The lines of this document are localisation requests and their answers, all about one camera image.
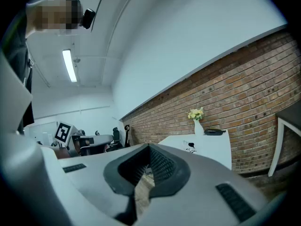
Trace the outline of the yellow flower bouquet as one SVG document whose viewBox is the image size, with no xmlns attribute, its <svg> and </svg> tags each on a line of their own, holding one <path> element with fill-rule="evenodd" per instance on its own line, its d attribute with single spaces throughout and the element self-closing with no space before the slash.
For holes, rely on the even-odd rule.
<svg viewBox="0 0 301 226">
<path fill-rule="evenodd" d="M 188 118 L 193 119 L 195 121 L 199 121 L 203 119 L 204 117 L 204 109 L 203 107 L 197 108 L 197 109 L 190 109 L 188 112 Z"/>
</svg>

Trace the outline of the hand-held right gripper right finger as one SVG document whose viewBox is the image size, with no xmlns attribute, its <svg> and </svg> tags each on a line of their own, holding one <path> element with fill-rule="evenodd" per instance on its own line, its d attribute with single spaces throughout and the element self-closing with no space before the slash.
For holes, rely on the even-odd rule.
<svg viewBox="0 0 301 226">
<path fill-rule="evenodd" d="M 230 184 L 255 211 L 268 203 L 259 189 L 219 162 L 169 146 L 161 148 L 187 162 L 190 178 L 177 194 L 151 199 L 138 226 L 236 226 L 239 220 L 216 189 L 222 183 Z"/>
</svg>

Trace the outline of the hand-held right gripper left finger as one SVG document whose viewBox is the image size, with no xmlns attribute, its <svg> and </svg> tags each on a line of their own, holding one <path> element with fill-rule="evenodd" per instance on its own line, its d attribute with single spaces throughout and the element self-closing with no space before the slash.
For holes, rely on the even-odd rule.
<svg viewBox="0 0 301 226">
<path fill-rule="evenodd" d="M 139 146 L 132 146 L 109 153 L 59 159 L 58 161 L 63 168 L 81 163 L 86 166 L 83 169 L 68 172 L 66 175 L 77 190 L 90 203 L 105 215 L 113 218 L 117 214 L 124 212 L 127 206 L 128 197 L 116 194 L 112 191 L 104 180 L 104 168 L 110 161 L 117 159 L 138 147 Z"/>
</svg>

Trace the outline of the long ceiling light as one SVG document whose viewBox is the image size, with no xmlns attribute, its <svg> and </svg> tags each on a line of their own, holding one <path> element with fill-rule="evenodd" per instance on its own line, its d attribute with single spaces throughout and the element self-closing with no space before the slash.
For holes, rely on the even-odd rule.
<svg viewBox="0 0 301 226">
<path fill-rule="evenodd" d="M 69 49 L 63 50 L 62 51 L 62 55 L 63 55 L 63 60 L 65 63 L 65 67 L 67 69 L 67 73 L 69 75 L 69 78 L 71 80 L 72 83 L 77 82 L 77 78 L 75 75 L 75 71 L 74 71 L 74 67 L 73 67 L 73 63 L 72 63 L 72 58 L 71 58 L 71 51 Z"/>
</svg>

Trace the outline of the white table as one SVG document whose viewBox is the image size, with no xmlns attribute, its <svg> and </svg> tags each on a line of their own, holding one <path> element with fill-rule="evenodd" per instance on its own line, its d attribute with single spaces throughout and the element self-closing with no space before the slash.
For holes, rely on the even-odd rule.
<svg viewBox="0 0 301 226">
<path fill-rule="evenodd" d="M 227 130 L 221 136 L 197 137 L 194 134 L 168 136 L 159 144 L 184 150 L 182 146 L 184 140 L 194 143 L 196 152 L 193 154 L 213 159 L 228 169 L 232 169 L 230 138 Z"/>
</svg>

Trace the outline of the dark top side table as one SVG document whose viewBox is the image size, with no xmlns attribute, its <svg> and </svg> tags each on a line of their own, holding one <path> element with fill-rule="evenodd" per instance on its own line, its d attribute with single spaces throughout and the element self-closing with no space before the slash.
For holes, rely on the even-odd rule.
<svg viewBox="0 0 301 226">
<path fill-rule="evenodd" d="M 276 142 L 276 148 L 274 151 L 273 160 L 268 172 L 268 177 L 273 176 L 276 166 L 278 164 L 278 160 L 280 157 L 282 144 L 283 144 L 285 127 L 288 127 L 299 137 L 301 137 L 301 100 L 277 112 L 276 117 L 277 117 L 277 142 Z"/>
</svg>

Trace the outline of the white vase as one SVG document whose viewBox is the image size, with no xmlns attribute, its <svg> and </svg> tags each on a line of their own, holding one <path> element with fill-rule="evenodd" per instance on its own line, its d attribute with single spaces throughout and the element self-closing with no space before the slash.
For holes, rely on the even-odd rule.
<svg viewBox="0 0 301 226">
<path fill-rule="evenodd" d="M 200 124 L 199 120 L 193 120 L 194 121 L 194 133 L 197 137 L 201 137 L 204 135 L 204 129 L 202 125 Z"/>
</svg>

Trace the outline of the person in dark vest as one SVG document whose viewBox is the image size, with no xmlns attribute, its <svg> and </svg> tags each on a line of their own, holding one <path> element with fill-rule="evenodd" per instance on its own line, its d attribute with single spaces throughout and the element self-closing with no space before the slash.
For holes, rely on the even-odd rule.
<svg viewBox="0 0 301 226">
<path fill-rule="evenodd" d="M 32 7 L 25 5 L 10 23 L 0 43 L 9 65 L 29 93 L 32 92 L 33 62 L 29 58 L 27 38 L 35 32 Z"/>
</svg>

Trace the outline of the black telephone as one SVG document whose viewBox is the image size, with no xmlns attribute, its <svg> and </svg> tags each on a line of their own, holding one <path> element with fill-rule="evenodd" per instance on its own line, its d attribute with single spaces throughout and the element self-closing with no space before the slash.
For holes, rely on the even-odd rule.
<svg viewBox="0 0 301 226">
<path fill-rule="evenodd" d="M 206 129 L 204 131 L 204 134 L 207 136 L 221 136 L 224 133 L 226 133 L 226 130 L 221 130 L 221 129 Z"/>
</svg>

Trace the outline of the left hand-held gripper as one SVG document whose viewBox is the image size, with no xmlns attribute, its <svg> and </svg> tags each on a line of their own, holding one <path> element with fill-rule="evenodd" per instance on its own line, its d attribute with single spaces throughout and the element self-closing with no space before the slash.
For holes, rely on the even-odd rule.
<svg viewBox="0 0 301 226">
<path fill-rule="evenodd" d="M 70 157 L 88 156 L 91 154 L 91 137 L 87 137 L 84 130 L 75 126 L 59 122 L 54 139 L 65 149 Z M 113 141 L 112 135 L 93 136 L 93 146 L 109 145 Z"/>
</svg>

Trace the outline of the person's left forearm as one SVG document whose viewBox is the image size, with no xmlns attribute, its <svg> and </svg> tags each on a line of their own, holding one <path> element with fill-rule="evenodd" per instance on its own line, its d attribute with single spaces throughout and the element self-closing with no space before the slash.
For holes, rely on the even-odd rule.
<svg viewBox="0 0 301 226">
<path fill-rule="evenodd" d="M 52 149 L 55 152 L 57 159 L 66 159 L 71 157 L 65 147 L 53 147 Z"/>
</svg>

